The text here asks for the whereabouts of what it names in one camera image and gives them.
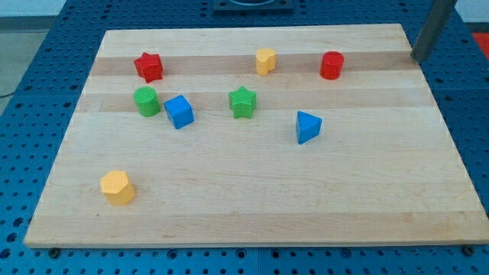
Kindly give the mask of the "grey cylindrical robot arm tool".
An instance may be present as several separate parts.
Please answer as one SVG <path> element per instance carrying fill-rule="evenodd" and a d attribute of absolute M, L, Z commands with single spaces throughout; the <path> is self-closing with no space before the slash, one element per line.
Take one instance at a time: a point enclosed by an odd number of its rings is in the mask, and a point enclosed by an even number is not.
<path fill-rule="evenodd" d="M 442 31 L 455 10 L 457 0 L 433 0 L 410 56 L 417 62 L 427 61 L 440 38 Z"/>

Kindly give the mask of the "dark robot base mount plate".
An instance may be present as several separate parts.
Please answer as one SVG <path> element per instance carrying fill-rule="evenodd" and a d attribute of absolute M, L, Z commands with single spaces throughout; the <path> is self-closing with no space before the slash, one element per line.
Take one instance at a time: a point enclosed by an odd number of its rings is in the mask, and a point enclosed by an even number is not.
<path fill-rule="evenodd" d="M 213 0 L 214 14 L 285 11 L 294 9 L 294 0 Z"/>

